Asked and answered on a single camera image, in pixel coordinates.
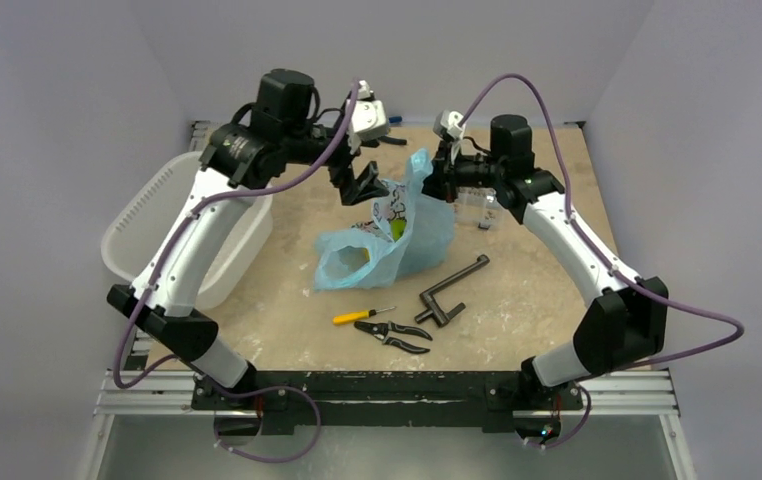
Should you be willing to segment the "light blue plastic bag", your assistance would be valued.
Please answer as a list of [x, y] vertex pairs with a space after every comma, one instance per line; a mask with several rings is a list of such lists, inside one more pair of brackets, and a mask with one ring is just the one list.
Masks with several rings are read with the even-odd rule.
[[[431, 172], [428, 150], [416, 151], [406, 163], [402, 181], [383, 181], [389, 194], [372, 201], [368, 220], [320, 234], [315, 242], [319, 262], [313, 288], [385, 288], [443, 263], [454, 239], [455, 215], [450, 204], [421, 193]], [[394, 218], [407, 220], [398, 242], [390, 233], [389, 221]], [[359, 257], [360, 249], [369, 251], [369, 262]]]

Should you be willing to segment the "white plastic basin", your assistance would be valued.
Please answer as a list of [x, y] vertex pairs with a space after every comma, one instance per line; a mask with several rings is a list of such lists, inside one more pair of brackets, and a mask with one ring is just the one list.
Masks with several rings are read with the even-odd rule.
[[[168, 161], [127, 204], [106, 230], [101, 242], [105, 266], [125, 284], [140, 274], [189, 199], [199, 171], [199, 151]], [[235, 224], [207, 271], [196, 307], [222, 304], [257, 257], [273, 229], [273, 198], [258, 197]]]

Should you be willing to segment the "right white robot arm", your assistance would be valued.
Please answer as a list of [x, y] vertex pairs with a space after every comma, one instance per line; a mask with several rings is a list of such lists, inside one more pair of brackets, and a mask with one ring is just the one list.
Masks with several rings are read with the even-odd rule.
[[570, 201], [570, 188], [535, 165], [533, 131], [520, 115], [490, 123], [486, 152], [467, 155], [461, 113], [445, 110], [433, 126], [439, 137], [424, 194], [450, 203], [462, 188], [492, 189], [498, 203], [558, 260], [587, 308], [570, 341], [521, 363], [517, 391], [533, 407], [558, 388], [630, 366], [664, 346], [667, 308], [637, 292], [667, 297], [658, 277], [642, 278], [589, 228]]

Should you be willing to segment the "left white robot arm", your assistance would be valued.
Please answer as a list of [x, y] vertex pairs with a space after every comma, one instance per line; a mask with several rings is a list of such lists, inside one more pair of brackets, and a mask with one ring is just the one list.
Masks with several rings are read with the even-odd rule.
[[353, 161], [363, 146], [389, 132], [383, 103], [368, 82], [353, 81], [332, 126], [320, 120], [320, 94], [309, 75], [274, 69], [253, 102], [209, 138], [185, 204], [144, 270], [113, 286], [108, 303], [179, 360], [216, 385], [229, 408], [249, 405], [258, 390], [255, 367], [220, 336], [195, 303], [204, 277], [235, 225], [258, 198], [287, 190], [279, 177], [291, 164], [308, 179], [326, 169], [344, 206], [380, 198], [378, 167]]

